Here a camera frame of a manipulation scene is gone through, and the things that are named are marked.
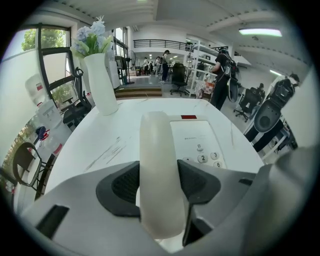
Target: brown chair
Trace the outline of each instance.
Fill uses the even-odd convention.
[[[37,154],[38,159],[34,157],[28,149],[33,149]],[[29,169],[32,161],[36,159],[39,160],[39,163],[37,164],[37,166],[33,166],[32,170]],[[53,166],[52,164],[50,164],[49,167],[47,167],[46,165],[47,163],[42,161],[35,145],[33,145],[30,142],[24,142],[19,146],[19,148],[14,154],[13,175],[21,185],[32,187],[35,191],[37,191],[39,181],[40,181],[39,174],[44,170],[50,170],[50,167]],[[30,181],[30,178],[28,178],[28,176],[27,176],[27,180],[26,179],[23,180],[25,172],[28,172],[28,176],[33,175],[31,181]]]

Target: black plastic part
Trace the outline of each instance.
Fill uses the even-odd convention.
[[[182,191],[191,205],[206,204],[220,191],[221,183],[213,175],[178,160]]]
[[[252,182],[254,182],[252,179],[248,179],[248,178],[241,178],[239,180],[239,183],[242,183],[244,185],[248,185],[251,186]]]
[[[35,228],[47,238],[52,239],[68,211],[69,208],[65,206],[53,206]]]
[[[182,239],[182,245],[185,247],[212,231],[202,219],[197,219],[192,213],[192,205],[189,206],[188,217],[185,226],[185,232]]]
[[[140,217],[140,209],[135,205],[139,188],[139,161],[102,179],[96,186],[96,196],[100,204],[119,217]]]

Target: floor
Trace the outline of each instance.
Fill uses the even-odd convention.
[[[134,82],[133,84],[128,84],[125,86],[121,86],[122,88],[134,88],[134,87],[162,87],[162,97],[163,98],[180,98],[180,95],[178,93],[173,93],[171,95],[170,90],[172,89],[171,82],[166,82],[164,84],[159,83],[160,76],[155,75],[143,75],[143,76],[134,76],[131,77],[130,80]],[[184,93],[181,96],[182,98],[188,98],[189,95],[185,95]],[[237,103],[232,103],[228,99],[225,100],[221,112],[241,131],[244,132],[248,125],[249,121],[245,122],[245,119],[242,116],[236,116],[234,113],[234,109],[236,108]],[[258,135],[256,139],[253,141],[253,143],[260,139],[262,135]],[[269,145],[267,145],[263,150],[261,150],[258,154],[262,158],[274,145],[274,142],[271,142]],[[284,153],[288,152],[288,148],[284,147],[279,152],[275,153],[273,152],[270,156],[268,156],[263,162],[265,164],[273,164],[276,159],[283,155]]]

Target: white wall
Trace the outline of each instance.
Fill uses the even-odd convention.
[[[37,50],[9,58],[0,66],[0,165],[21,129],[35,115],[25,82],[39,74]]]
[[[185,43],[187,33],[183,29],[178,27],[164,26],[164,25],[144,25],[139,28],[138,32],[132,33],[132,40],[142,39],[159,39],[159,40],[170,40]],[[187,52],[185,50],[179,50],[174,48],[165,47],[137,47],[133,48],[136,53],[140,52],[161,52],[170,50],[173,54],[184,55]]]
[[[185,43],[186,37],[187,33],[182,29],[161,25],[144,25],[138,32],[133,32],[133,40],[161,39]]]
[[[268,91],[270,84],[276,79],[276,76],[270,72],[264,72],[254,67],[241,67],[239,82],[244,88],[250,89],[251,87],[257,88],[260,83],[264,84],[264,91]]]

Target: black office chair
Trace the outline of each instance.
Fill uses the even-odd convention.
[[[177,89],[171,89],[170,94],[172,95],[172,93],[178,93],[180,94],[180,97],[182,96],[182,93],[184,93],[184,95],[187,95],[185,89],[180,90],[181,87],[185,87],[188,85],[185,82],[185,72],[186,72],[185,66],[181,63],[176,63],[174,64],[172,71],[173,71],[173,75],[172,75],[171,83],[177,86]]]
[[[31,170],[29,170],[29,167],[31,162],[35,160],[36,157],[34,157],[33,154],[28,149],[34,150],[38,158],[37,167],[36,169],[34,169],[32,173],[30,173]],[[18,147],[18,149],[14,153],[14,157],[12,161],[13,175],[15,179],[21,185],[31,187],[35,191],[38,191],[38,186],[40,182],[39,175],[44,170],[51,171],[50,167],[52,166],[53,166],[52,164],[47,164],[46,162],[42,161],[42,158],[40,157],[35,145],[33,145],[30,142],[24,142]]]
[[[234,109],[233,112],[238,112],[238,114],[235,116],[243,116],[245,118],[244,122],[246,123],[249,119],[249,116],[247,116],[246,113],[251,114],[253,108],[258,104],[259,101],[261,101],[260,95],[254,93],[251,89],[245,90],[245,95],[242,97],[239,103],[242,110]]]
[[[80,102],[75,105],[75,101],[68,106],[61,109],[64,111],[63,123],[68,124],[74,122],[74,126],[78,126],[80,121],[85,117],[85,114],[88,114],[92,108],[90,102],[85,96],[85,93],[82,90],[82,76],[83,71],[76,67],[75,68],[75,88]]]

